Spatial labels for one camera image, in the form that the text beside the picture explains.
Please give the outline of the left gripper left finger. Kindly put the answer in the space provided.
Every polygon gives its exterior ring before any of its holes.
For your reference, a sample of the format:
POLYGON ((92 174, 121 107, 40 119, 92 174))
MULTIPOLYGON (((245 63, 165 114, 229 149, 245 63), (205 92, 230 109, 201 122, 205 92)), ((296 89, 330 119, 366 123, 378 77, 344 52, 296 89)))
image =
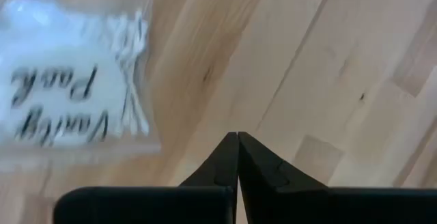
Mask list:
POLYGON ((88 186, 63 195, 54 224, 234 223, 238 134, 227 133, 179 186, 88 186))

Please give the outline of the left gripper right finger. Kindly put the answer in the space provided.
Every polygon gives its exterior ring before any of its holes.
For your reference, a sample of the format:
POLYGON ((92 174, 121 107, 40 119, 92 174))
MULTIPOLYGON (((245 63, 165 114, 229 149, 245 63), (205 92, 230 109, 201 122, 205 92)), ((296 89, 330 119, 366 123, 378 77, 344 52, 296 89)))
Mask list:
POLYGON ((239 178, 249 223, 435 223, 436 191, 332 187, 239 132, 239 178))

